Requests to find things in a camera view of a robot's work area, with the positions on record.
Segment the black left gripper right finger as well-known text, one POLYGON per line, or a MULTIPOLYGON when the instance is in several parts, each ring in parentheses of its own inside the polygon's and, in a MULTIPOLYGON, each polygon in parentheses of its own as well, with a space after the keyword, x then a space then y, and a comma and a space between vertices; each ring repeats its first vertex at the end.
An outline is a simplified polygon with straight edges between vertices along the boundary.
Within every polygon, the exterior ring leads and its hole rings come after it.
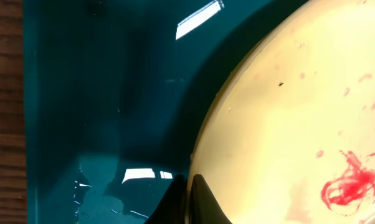
POLYGON ((192 180, 189 222, 190 224, 232 224, 201 174, 196 174, 192 180))

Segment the yellow plate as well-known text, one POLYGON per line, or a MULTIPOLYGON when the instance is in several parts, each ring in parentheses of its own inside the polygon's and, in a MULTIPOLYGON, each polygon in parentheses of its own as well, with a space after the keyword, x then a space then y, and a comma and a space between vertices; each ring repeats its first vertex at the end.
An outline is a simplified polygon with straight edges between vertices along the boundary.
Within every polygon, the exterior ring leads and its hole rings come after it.
POLYGON ((375 0, 308 1, 234 70, 197 138, 232 223, 375 223, 375 0))

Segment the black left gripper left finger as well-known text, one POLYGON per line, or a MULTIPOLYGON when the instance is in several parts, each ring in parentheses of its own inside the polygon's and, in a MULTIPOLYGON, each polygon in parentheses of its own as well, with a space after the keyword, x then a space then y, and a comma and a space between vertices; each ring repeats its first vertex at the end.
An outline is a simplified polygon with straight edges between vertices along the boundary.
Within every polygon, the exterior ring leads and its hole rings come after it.
POLYGON ((185 206, 186 179, 178 174, 145 224, 184 224, 185 206))

